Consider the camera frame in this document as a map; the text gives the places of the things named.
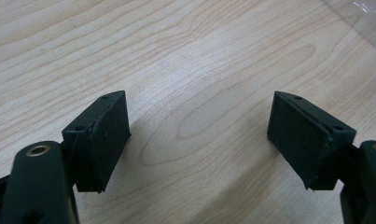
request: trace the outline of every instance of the light wood surface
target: light wood surface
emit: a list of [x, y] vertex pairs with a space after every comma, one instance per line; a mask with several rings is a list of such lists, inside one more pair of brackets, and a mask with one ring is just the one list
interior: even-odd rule
[[132, 138], [81, 223], [342, 223], [266, 131], [274, 91], [376, 139], [376, 49], [319, 0], [0, 0], [0, 177], [97, 97]]

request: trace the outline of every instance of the black mechanical part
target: black mechanical part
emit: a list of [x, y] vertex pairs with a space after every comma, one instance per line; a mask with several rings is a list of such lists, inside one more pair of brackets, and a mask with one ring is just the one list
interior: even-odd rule
[[0, 223], [77, 223], [56, 142], [39, 142], [15, 157]]
[[105, 191], [130, 137], [125, 92], [100, 97], [63, 130], [64, 142], [16, 155], [0, 179], [0, 223], [78, 223], [72, 187]]
[[340, 179], [345, 223], [376, 223], [376, 141], [353, 146], [355, 130], [297, 95], [274, 94], [268, 138], [306, 189]]
[[100, 97], [63, 130], [78, 191], [105, 191], [130, 134], [124, 91]]

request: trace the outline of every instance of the transparent plastic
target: transparent plastic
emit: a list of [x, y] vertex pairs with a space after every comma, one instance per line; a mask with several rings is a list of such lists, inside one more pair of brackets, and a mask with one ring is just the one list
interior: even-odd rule
[[323, 0], [376, 48], [376, 0]]

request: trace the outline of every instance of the wooden table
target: wooden table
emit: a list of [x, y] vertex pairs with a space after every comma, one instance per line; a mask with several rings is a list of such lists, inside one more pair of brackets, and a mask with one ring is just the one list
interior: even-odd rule
[[274, 91], [376, 139], [376, 49], [319, 0], [0, 0], [0, 177], [125, 90], [132, 138], [81, 223], [342, 223], [266, 131]]

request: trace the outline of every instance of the black bracket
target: black bracket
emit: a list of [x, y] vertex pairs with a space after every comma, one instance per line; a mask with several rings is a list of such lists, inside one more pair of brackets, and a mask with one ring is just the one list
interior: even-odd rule
[[16, 155], [0, 179], [0, 223], [78, 223], [72, 187], [105, 191], [130, 137], [125, 92], [100, 97], [63, 130], [64, 142]]
[[268, 138], [306, 189], [334, 189], [340, 179], [344, 222], [376, 223], [376, 141], [356, 148], [355, 134], [302, 97], [274, 94]]

